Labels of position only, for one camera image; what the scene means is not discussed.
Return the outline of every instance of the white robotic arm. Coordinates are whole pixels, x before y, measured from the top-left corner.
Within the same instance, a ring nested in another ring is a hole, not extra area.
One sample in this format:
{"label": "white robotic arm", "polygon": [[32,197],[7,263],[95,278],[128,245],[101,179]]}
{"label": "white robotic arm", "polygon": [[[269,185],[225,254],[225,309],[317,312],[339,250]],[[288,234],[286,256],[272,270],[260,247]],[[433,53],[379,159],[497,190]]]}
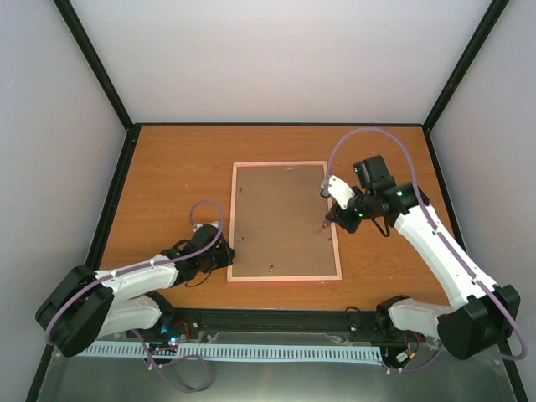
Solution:
{"label": "white robotic arm", "polygon": [[[342,179],[330,176],[321,184],[321,195],[333,197],[336,203],[326,215],[327,221],[339,224],[353,233],[364,219],[373,220],[380,231],[389,236],[395,228],[417,250],[440,282],[449,306],[417,302],[407,296],[397,296],[377,308],[384,314],[380,320],[386,327],[410,330],[439,338],[457,358],[468,358],[489,348],[512,333],[504,315],[489,300],[481,282],[515,317],[519,294],[511,286],[499,287],[456,243],[441,223],[426,199],[425,215],[417,202],[411,183],[397,186],[381,156],[355,163],[361,187],[350,187]],[[375,221],[384,218],[385,230]],[[446,243],[457,253],[454,255]],[[469,275],[464,262],[474,273]]]}
{"label": "white robotic arm", "polygon": [[200,271],[229,266],[234,252],[218,222],[198,224],[191,240],[181,240],[150,260],[113,271],[75,267],[35,318],[67,357],[114,332],[151,328],[157,335],[168,334],[173,332],[173,307],[154,291],[187,283]]}

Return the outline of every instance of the white wall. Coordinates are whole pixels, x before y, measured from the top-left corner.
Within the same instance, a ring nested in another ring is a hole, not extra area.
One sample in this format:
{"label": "white wall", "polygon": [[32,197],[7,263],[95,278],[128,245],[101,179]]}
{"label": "white wall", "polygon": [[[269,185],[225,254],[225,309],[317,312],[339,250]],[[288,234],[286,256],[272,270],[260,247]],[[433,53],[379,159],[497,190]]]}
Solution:
{"label": "white wall", "polygon": [[509,3],[432,132],[467,248],[521,294],[518,320],[532,351],[518,369],[529,400],[536,400],[534,15],[534,1]]}
{"label": "white wall", "polygon": [[11,402],[44,350],[36,310],[85,261],[125,132],[53,2],[3,2],[0,60],[0,389]]}
{"label": "white wall", "polygon": [[74,0],[134,121],[421,123],[490,0]]}

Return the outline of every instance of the wooden tabletop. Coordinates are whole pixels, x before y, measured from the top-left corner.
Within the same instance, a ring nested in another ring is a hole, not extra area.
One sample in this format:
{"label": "wooden tabletop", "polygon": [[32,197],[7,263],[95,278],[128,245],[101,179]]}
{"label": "wooden tabletop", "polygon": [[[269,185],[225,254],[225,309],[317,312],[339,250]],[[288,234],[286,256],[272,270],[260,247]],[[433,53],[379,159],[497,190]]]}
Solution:
{"label": "wooden tabletop", "polygon": [[[353,127],[334,126],[144,126],[126,177],[101,269],[147,260],[180,239],[190,239],[191,206],[201,198],[229,208],[233,162],[327,160],[333,146]],[[423,132],[391,127],[413,157],[419,185],[450,228]],[[387,137],[359,133],[338,151],[332,173],[352,185],[352,164],[383,155],[397,183],[410,180],[404,154]],[[198,222],[218,219],[214,208],[196,210]],[[392,296],[446,304],[439,282],[411,245],[396,231],[385,239],[370,222],[355,234],[338,228],[341,281],[228,283],[215,271],[201,286],[176,286],[161,293],[175,307],[237,307],[340,310],[374,309]],[[200,281],[203,274],[192,282]]]}

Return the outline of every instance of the pink frame border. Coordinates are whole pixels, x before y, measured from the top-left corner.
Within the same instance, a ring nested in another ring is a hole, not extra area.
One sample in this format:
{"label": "pink frame border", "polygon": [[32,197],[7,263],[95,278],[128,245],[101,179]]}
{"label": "pink frame border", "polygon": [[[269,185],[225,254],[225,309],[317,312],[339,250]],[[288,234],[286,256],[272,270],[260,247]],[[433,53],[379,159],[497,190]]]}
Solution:
{"label": "pink frame border", "polygon": [[[238,168],[252,168],[258,166],[316,166],[322,165],[324,175],[326,175],[327,163],[325,161],[302,161],[302,162],[235,162],[233,163],[233,182],[231,184],[231,213],[229,222],[229,245],[235,245],[235,206],[236,206],[236,175]],[[332,207],[332,200],[327,201],[327,209]],[[288,282],[288,281],[337,281],[343,278],[341,271],[341,259],[338,253],[338,240],[335,225],[330,225],[332,231],[333,256],[335,257],[335,275],[319,276],[243,276],[240,278],[233,277],[233,266],[227,267],[227,282]]]}

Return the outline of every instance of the black metal frame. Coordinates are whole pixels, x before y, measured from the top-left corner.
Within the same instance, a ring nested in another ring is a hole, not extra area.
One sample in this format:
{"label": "black metal frame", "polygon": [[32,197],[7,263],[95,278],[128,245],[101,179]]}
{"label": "black metal frame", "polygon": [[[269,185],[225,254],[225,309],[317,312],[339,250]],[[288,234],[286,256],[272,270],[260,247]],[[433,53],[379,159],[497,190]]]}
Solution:
{"label": "black metal frame", "polygon": [[[458,60],[455,69],[452,71],[451,76],[445,84],[442,92],[440,93],[437,101],[432,107],[430,114],[427,116],[424,123],[415,124],[376,124],[376,123],[137,123],[134,124],[123,105],[121,98],[117,94],[114,85],[111,82],[95,48],[91,44],[89,37],[87,36],[80,20],[78,19],[75,10],[69,0],[54,0],[59,12],[64,18],[65,23],[69,27],[73,34],[80,50],[84,54],[88,64],[93,70],[95,77],[98,79],[103,91],[106,93],[109,102],[116,111],[118,118],[126,130],[126,139],[121,150],[121,155],[114,172],[113,179],[111,181],[110,189],[106,196],[105,206],[102,210],[99,224],[95,231],[95,237],[91,243],[90,252],[87,257],[86,264],[97,269],[104,249],[106,247],[106,241],[108,234],[111,230],[114,215],[116,212],[121,191],[123,189],[126,175],[128,174],[128,168],[132,155],[134,153],[137,138],[139,136],[141,127],[143,125],[195,125],[195,126],[419,126],[423,129],[426,144],[432,159],[435,174],[440,185],[441,194],[445,202],[446,210],[451,221],[454,236],[456,241],[465,249],[463,239],[461,237],[460,227],[456,220],[454,208],[452,207],[451,199],[449,198],[445,180],[441,173],[441,168],[436,156],[433,141],[431,140],[431,132],[434,125],[439,120],[442,112],[445,110],[449,100],[454,95],[458,85],[463,79],[465,73],[468,71],[472,64],[472,61],[476,58],[480,48],[484,44],[487,36],[492,31],[495,23],[501,16],[504,8],[508,5],[508,0],[492,0],[486,13],[482,17],[475,33],[472,35],[469,44],[466,46],[465,51]],[[191,328],[196,332],[198,330],[203,331],[217,331],[217,330],[234,330],[234,331],[289,331],[295,332],[300,330],[302,332],[324,332],[331,334],[347,334],[352,340],[362,340],[359,337],[365,336],[373,344],[388,347],[397,346],[402,340],[393,339],[386,341],[379,338],[379,335],[375,331],[369,331],[374,327],[372,320],[373,312],[322,312],[322,311],[260,311],[260,310],[209,310],[209,309],[184,309],[178,308],[175,311],[176,314],[182,317],[188,317],[188,321],[196,322],[197,328]],[[352,335],[348,331],[351,319],[353,323],[356,322],[368,322],[369,326],[365,326],[365,331],[359,335],[356,332]],[[511,353],[508,343],[504,342],[499,344],[499,348],[503,353]],[[49,361],[52,356],[53,348],[48,346],[44,350],[41,363],[39,364],[36,376],[33,380],[31,389],[28,393],[27,402],[35,402],[39,397],[39,391],[41,384],[43,383],[44,376],[46,374]],[[504,362],[508,377],[513,386],[513,392],[516,398],[520,401],[525,401],[527,395],[525,394],[523,384],[519,377],[516,365],[514,362]]]}

